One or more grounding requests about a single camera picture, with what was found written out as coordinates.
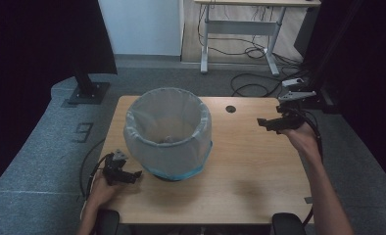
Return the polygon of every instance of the black stand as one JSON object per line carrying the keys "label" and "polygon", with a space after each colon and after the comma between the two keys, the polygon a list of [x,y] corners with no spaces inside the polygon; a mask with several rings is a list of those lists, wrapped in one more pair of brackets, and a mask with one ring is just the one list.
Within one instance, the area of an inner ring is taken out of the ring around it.
{"label": "black stand", "polygon": [[68,104],[100,105],[110,87],[110,83],[92,82],[88,74],[83,72],[77,72],[75,78],[77,88],[68,100]]}

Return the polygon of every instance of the black curtain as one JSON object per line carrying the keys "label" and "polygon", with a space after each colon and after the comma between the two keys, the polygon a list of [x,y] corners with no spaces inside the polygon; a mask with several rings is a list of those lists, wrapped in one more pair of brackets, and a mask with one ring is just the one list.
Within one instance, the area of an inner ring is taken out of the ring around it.
{"label": "black curtain", "polygon": [[0,1],[0,175],[76,70],[117,73],[96,0]]}
{"label": "black curtain", "polygon": [[305,62],[386,172],[386,0],[323,1]]}

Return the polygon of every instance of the grommet hole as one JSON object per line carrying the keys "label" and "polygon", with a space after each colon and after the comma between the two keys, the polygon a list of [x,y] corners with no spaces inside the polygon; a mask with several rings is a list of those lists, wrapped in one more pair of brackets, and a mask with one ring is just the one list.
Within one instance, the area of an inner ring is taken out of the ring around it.
{"label": "grommet hole", "polygon": [[234,106],[226,106],[226,111],[233,114],[236,112],[236,108]]}

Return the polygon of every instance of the white plastic bag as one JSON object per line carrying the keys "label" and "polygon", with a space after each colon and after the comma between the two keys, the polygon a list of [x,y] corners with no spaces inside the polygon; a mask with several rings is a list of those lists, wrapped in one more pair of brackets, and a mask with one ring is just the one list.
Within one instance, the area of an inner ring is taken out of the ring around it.
{"label": "white plastic bag", "polygon": [[193,93],[160,88],[131,105],[123,136],[130,154],[146,170],[182,180],[203,170],[212,149],[212,118]]}

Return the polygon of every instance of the gray floor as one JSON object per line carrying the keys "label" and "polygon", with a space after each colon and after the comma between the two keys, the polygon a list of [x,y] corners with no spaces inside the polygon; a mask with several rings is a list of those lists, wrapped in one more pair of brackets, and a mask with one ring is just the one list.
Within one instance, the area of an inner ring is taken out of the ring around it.
{"label": "gray floor", "polygon": [[[265,67],[213,65],[202,75],[197,64],[120,60],[117,64],[118,75],[91,75],[93,81],[111,82],[99,106],[64,108],[76,83],[69,78],[53,86],[46,113],[0,178],[0,234],[76,231],[83,205],[79,167],[88,151],[106,136],[120,96],[141,95],[164,86],[187,89],[198,96],[230,96],[229,82],[234,75],[246,71],[269,75]],[[255,78],[242,82],[255,82]],[[258,82],[270,88],[275,85],[260,78]],[[261,92],[251,89],[247,94]],[[313,112],[323,137],[325,167],[356,233],[386,234],[386,174],[340,115]],[[82,129],[76,129],[80,123],[93,123],[86,141],[85,133],[79,132]],[[95,165],[101,148],[89,155],[84,175]],[[314,234],[311,225],[308,233]]]}

